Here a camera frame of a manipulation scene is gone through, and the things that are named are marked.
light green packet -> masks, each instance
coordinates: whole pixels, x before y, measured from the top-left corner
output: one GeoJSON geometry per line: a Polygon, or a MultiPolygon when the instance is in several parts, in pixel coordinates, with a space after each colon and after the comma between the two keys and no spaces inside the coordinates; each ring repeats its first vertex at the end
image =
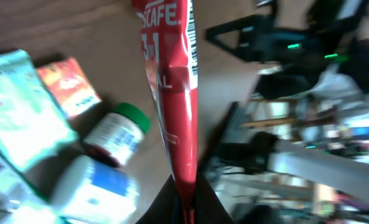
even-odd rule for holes
{"type": "Polygon", "coordinates": [[[29,55],[0,55],[0,154],[25,172],[76,140],[29,55]]]}

barcode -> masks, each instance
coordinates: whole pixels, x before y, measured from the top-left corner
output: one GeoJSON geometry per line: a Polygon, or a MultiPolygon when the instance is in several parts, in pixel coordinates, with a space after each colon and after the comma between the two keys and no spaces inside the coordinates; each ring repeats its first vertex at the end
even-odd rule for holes
{"type": "Polygon", "coordinates": [[[190,48],[191,48],[191,57],[192,57],[191,70],[192,70],[192,75],[198,75],[197,43],[196,43],[196,38],[195,38],[195,22],[194,22],[194,13],[192,10],[192,1],[189,1],[189,4],[190,4],[190,16],[189,16],[189,26],[187,28],[187,33],[190,39],[190,48]]]}
{"type": "Polygon", "coordinates": [[[116,135],[114,143],[119,146],[127,146],[130,151],[135,151],[137,149],[139,141],[126,129],[121,128],[116,135]]]}

green led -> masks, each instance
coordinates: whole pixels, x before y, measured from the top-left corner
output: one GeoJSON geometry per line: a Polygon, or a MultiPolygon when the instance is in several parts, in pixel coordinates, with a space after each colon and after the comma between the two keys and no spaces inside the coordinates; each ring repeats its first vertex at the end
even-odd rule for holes
{"type": "Polygon", "coordinates": [[[294,48],[298,48],[300,47],[300,44],[292,44],[292,45],[288,45],[288,49],[294,49],[294,48]]]}
{"type": "Polygon", "coordinates": [[[338,54],[326,55],[324,58],[338,57],[338,54]]]}

white container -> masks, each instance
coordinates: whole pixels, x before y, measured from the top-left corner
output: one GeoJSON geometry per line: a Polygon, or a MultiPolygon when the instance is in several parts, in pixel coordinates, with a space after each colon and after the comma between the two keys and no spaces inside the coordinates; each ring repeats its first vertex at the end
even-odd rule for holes
{"type": "Polygon", "coordinates": [[[129,103],[119,104],[86,137],[89,154],[111,166],[125,166],[147,133],[150,122],[141,110],[129,103]]]}
{"type": "Polygon", "coordinates": [[[136,210],[138,185],[126,174],[80,156],[59,180],[50,204],[66,219],[122,223],[136,210]]]}

